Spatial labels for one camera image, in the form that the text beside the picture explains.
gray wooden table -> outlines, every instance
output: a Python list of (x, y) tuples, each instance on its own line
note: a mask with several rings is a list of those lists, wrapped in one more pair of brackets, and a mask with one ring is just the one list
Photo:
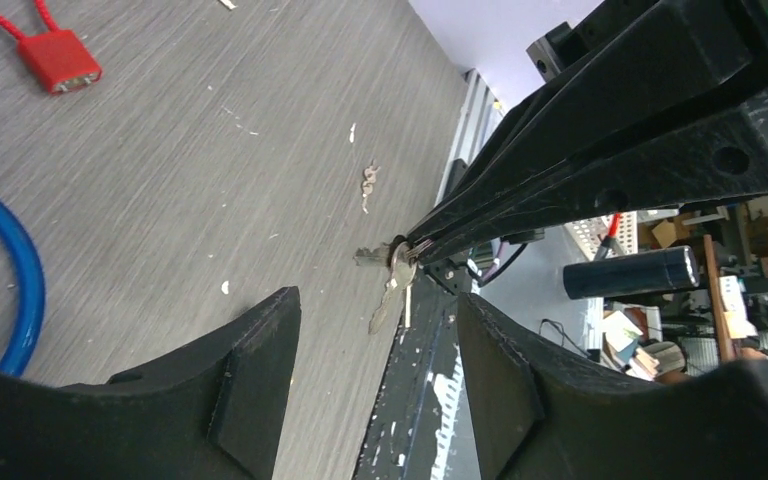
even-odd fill
[[(0, 32), (0, 198), (48, 282), (26, 377), (104, 382), (298, 285), (276, 478), (349, 478), (396, 322), (367, 335), (385, 274), (351, 256), (431, 208), (463, 81), (405, 0), (49, 3), (105, 76), (49, 97)], [(0, 355), (13, 281), (0, 246)]]

key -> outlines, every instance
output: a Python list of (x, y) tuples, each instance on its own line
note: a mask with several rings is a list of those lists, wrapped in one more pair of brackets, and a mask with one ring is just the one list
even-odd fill
[(382, 243), (374, 250), (358, 248), (354, 259), (359, 267), (388, 267), (390, 266), (390, 245)]
[(381, 330), (381, 326), (384, 325), (384, 320), (387, 319), (387, 313), (389, 312), (390, 304), (393, 303), (401, 293), (399, 282), (392, 276), (384, 286), (384, 297), (381, 299), (381, 305), (375, 309), (372, 314), (372, 320), (369, 321), (369, 334), (375, 335), (378, 330)]
[(395, 298), (401, 296), (402, 292), (413, 283), (416, 276), (416, 263), (411, 263), (407, 257), (408, 245), (402, 243), (396, 247), (393, 258), (390, 261), (390, 278), (384, 286), (384, 296), (381, 304), (372, 314), (372, 320), (369, 321), (369, 334), (375, 335), (384, 321), (387, 320), (390, 304), (395, 302)]

blue cable lock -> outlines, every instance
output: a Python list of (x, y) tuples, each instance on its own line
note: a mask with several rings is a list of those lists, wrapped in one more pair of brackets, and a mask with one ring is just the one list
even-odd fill
[(21, 376), (31, 360), (45, 315), (45, 276), (31, 237), (12, 212), (0, 202), (0, 238), (13, 260), (19, 290), (16, 323), (0, 371)]

cardboard box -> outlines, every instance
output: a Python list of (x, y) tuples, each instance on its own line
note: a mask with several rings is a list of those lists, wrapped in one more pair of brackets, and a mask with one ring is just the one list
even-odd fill
[(660, 247), (658, 239), (652, 234), (652, 227), (649, 225), (637, 225), (637, 245), (650, 250)]
[(693, 236), (694, 226), (685, 226), (684, 220), (693, 218), (692, 213), (682, 213), (676, 217), (667, 219), (659, 223), (652, 229), (652, 235), (658, 240), (661, 248), (667, 248), (679, 240), (684, 240)]

